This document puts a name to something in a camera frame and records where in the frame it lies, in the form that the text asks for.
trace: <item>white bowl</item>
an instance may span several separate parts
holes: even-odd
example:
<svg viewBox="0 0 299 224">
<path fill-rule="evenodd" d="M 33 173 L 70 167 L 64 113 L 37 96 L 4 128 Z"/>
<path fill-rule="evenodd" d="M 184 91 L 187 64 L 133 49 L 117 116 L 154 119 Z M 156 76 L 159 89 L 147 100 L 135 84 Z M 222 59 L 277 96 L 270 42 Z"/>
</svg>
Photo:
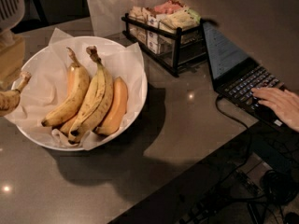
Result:
<svg viewBox="0 0 299 224">
<path fill-rule="evenodd" d="M 103 59 L 105 67 L 111 72 L 112 76 L 121 76 L 124 79 L 127 83 L 129 92 L 127 106 L 128 112 L 122 120 L 121 127 L 110 136 L 92 134 L 94 135 L 92 139 L 93 146 L 94 143 L 96 146 L 101 146 L 119 136 L 128 127 L 130 127 L 140 113 L 147 96 L 148 81 L 144 72 L 143 59 L 134 60 L 135 57 L 138 57 L 138 55 L 140 58 L 141 51 L 136 51 L 136 48 L 139 47 L 131 49 L 131 51 L 134 50 L 134 52 L 137 52 L 133 52 L 134 54 L 131 55 L 129 55 L 130 52 L 123 52 L 121 59 L 119 59 L 120 63 L 123 62 L 123 64 L 121 67 L 118 67 L 116 64 L 110 66 L 110 61 L 106 61 L 106 58 L 113 56 L 118 57 L 118 54 L 120 54 L 122 50 L 126 49 L 124 46 L 114 41 L 95 36 L 67 38 L 42 49 L 22 68 L 22 70 L 30 72 L 32 74 L 32 78 L 21 94 L 20 105 L 11 116 L 8 116 L 8 119 L 15 122 L 21 133 L 34 143 L 42 147 L 61 151 L 81 151 L 86 149 L 83 147 L 62 147 L 62 145 L 57 142 L 57 137 L 53 137 L 51 127 L 42 127 L 40 125 L 40 121 L 45 114 L 52 110 L 57 103 L 60 103 L 66 96 L 65 71 L 66 65 L 70 63 L 70 60 L 67 57 L 65 47 L 70 47 L 74 50 L 78 59 L 83 65 L 85 65 L 92 76 L 96 71 L 96 65 L 91 61 L 85 51 L 86 47 L 90 45 L 95 45 L 97 47 L 99 56 Z M 54 76 L 49 75 L 49 69 L 55 71 Z M 58 77 L 62 78 L 60 78 L 58 82 L 56 82 L 57 80 L 52 82 L 52 79 L 57 79 Z M 137 87 L 135 86 L 136 82 L 139 82 L 140 84 Z M 17 84 L 18 81 L 14 82 L 12 88 L 16 87 Z M 44 97 L 43 95 L 45 92 L 54 93 L 54 96 L 56 95 L 59 97 L 58 102 L 56 104 L 47 105 L 47 99 L 53 100 L 54 98 L 49 98 L 50 95 L 46 95 Z"/>
</svg>

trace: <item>laptop keyboard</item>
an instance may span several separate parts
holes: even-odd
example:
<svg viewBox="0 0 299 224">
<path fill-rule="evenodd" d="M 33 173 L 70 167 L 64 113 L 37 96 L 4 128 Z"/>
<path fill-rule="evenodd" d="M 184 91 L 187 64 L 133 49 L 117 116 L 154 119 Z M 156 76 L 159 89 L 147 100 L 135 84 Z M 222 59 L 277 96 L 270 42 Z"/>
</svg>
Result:
<svg viewBox="0 0 299 224">
<path fill-rule="evenodd" d="M 274 75 L 258 66 L 229 85 L 224 91 L 239 102 L 250 106 L 251 109 L 255 109 L 259 104 L 256 102 L 256 98 L 252 96 L 251 88 L 275 87 L 278 83 L 280 81 Z"/>
</svg>

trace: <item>hand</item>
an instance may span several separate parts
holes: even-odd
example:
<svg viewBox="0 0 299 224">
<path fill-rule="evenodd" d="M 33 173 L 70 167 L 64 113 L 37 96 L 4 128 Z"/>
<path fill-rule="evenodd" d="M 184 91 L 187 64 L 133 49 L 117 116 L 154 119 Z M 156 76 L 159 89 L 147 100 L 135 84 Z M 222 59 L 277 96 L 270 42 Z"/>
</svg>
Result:
<svg viewBox="0 0 299 224">
<path fill-rule="evenodd" d="M 253 96 L 260 98 L 259 104 L 271 108 L 291 129 L 299 132 L 299 96 L 277 88 L 252 88 Z"/>
</svg>

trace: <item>black laptop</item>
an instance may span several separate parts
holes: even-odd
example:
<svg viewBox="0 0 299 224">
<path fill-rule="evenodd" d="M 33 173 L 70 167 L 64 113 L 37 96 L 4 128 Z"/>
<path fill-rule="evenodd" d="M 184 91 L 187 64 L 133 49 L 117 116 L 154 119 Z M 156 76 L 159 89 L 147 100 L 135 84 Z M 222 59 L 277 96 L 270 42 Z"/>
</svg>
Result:
<svg viewBox="0 0 299 224">
<path fill-rule="evenodd" d="M 285 131 L 286 125 L 271 109 L 260 105 L 251 92 L 252 87 L 284 90 L 284 83 L 225 37 L 211 22 L 201 21 L 201 26 L 214 91 L 255 118 Z"/>
</svg>

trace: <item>countertop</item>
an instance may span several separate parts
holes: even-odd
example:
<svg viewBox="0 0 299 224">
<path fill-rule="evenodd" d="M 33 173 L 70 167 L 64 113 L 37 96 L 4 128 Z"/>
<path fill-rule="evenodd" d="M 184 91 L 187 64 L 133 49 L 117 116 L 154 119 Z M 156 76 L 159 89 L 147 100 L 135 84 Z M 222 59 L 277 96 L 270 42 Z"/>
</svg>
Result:
<svg viewBox="0 0 299 224">
<path fill-rule="evenodd" d="M 55 27 L 93 35 L 90 18 L 23 33 L 25 62 Z M 108 38 L 131 44 L 122 34 Z M 179 77 L 146 54 L 144 62 L 149 92 L 140 116 L 91 151 L 41 147 L 0 118 L 1 223 L 108 223 L 245 130 L 217 111 L 206 62 Z M 249 126 L 257 121 L 224 100 L 221 108 Z"/>
</svg>

